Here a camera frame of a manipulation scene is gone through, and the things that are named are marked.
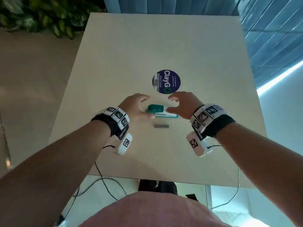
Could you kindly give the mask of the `black marker wristband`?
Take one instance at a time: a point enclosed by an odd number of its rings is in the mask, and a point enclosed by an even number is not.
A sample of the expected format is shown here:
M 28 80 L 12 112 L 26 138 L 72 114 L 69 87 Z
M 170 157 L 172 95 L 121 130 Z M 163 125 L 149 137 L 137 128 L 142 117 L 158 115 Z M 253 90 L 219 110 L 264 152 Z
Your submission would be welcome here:
M 191 126 L 200 140 L 206 137 L 215 138 L 220 130 L 235 122 L 222 107 L 215 104 L 198 107 L 190 119 Z
M 96 114 L 91 121 L 102 121 L 106 123 L 111 131 L 111 137 L 116 136 L 122 140 L 129 129 L 130 119 L 125 111 L 119 107 L 107 107 Z

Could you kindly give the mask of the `person's right hand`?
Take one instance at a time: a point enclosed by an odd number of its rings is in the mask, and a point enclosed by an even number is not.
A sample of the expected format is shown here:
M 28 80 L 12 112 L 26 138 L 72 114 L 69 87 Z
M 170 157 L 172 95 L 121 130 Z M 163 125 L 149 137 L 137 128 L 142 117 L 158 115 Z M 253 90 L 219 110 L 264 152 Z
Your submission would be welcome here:
M 195 111 L 204 105 L 192 92 L 174 92 L 169 100 L 179 103 L 178 116 L 190 120 Z

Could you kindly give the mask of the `teal stapler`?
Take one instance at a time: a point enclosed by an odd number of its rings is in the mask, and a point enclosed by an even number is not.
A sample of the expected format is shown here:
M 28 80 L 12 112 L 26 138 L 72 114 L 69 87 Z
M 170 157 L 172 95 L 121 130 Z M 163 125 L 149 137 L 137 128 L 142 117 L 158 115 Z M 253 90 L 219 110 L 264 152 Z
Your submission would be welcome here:
M 159 105 L 159 104 L 150 104 L 147 107 L 147 112 L 154 114 L 155 117 L 167 117 L 167 118 L 178 118 L 177 114 L 167 112 L 166 106 Z

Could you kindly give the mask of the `person's left forearm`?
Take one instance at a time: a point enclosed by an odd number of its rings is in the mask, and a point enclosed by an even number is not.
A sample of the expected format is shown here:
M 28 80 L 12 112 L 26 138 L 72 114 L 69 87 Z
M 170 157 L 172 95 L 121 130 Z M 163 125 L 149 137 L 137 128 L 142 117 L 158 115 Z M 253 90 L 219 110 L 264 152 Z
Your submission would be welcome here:
M 110 135 L 91 121 L 10 170 L 0 179 L 0 227 L 53 227 Z

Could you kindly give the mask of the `round blue sticker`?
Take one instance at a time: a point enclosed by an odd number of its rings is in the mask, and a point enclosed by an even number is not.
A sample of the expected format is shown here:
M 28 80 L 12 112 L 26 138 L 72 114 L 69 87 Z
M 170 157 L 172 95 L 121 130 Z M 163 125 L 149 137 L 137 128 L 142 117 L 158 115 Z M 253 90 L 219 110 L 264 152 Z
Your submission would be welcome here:
M 153 76 L 152 85 L 161 94 L 173 94 L 181 85 L 179 75 L 172 70 L 161 70 Z

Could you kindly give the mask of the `person's dark trousers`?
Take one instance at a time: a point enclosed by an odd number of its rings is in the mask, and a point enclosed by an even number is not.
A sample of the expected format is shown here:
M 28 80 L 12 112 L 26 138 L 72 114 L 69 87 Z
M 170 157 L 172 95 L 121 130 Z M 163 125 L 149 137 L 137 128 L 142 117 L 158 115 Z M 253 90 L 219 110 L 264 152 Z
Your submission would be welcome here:
M 140 179 L 138 191 L 158 192 L 158 193 L 170 193 L 178 195 L 177 187 L 174 182 L 156 181 Z

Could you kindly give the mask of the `green leafy plant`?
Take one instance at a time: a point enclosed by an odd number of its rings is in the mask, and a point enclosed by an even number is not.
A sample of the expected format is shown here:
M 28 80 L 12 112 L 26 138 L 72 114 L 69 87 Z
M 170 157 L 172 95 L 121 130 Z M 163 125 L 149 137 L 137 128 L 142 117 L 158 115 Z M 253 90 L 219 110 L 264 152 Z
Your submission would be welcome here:
M 73 39 L 84 32 L 93 12 L 107 12 L 104 0 L 0 0 L 0 28 L 10 33 L 47 30 Z

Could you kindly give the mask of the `person's left hand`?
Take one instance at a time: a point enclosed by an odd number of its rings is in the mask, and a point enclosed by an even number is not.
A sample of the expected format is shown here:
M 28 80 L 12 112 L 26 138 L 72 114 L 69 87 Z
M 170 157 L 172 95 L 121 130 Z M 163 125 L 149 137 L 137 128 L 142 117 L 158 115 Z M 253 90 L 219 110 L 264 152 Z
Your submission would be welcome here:
M 128 115 L 131 121 L 141 120 L 140 112 L 142 110 L 140 109 L 140 105 L 149 98 L 150 96 L 148 95 L 136 93 L 124 99 L 118 107 Z

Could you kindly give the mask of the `person's right forearm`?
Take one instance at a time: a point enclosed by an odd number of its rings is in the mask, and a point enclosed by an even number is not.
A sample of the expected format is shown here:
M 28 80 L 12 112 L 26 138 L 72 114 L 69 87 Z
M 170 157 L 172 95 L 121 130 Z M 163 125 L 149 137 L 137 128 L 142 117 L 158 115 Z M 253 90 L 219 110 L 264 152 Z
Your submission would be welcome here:
M 236 122 L 215 139 L 255 187 L 303 227 L 303 156 Z

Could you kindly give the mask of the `person's pink shirt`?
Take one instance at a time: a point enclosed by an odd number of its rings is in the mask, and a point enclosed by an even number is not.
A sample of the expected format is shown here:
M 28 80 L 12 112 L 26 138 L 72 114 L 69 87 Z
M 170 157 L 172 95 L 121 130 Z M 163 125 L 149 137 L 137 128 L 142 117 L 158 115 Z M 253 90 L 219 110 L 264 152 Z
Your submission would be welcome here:
M 104 207 L 79 227 L 232 227 L 198 201 L 139 191 Z

